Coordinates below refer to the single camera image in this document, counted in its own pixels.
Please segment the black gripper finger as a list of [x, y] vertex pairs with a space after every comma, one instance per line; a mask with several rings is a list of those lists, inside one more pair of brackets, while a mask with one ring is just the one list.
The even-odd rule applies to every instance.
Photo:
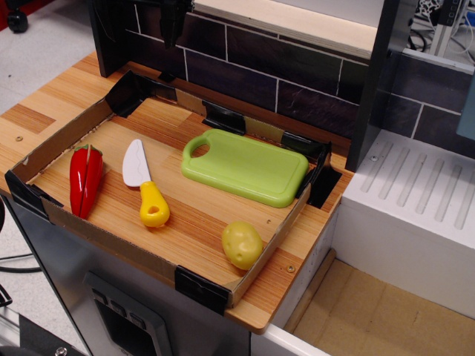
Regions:
[[160, 32], [166, 49], [175, 47], [183, 32], [185, 3], [183, 1], [163, 1], [160, 6]]

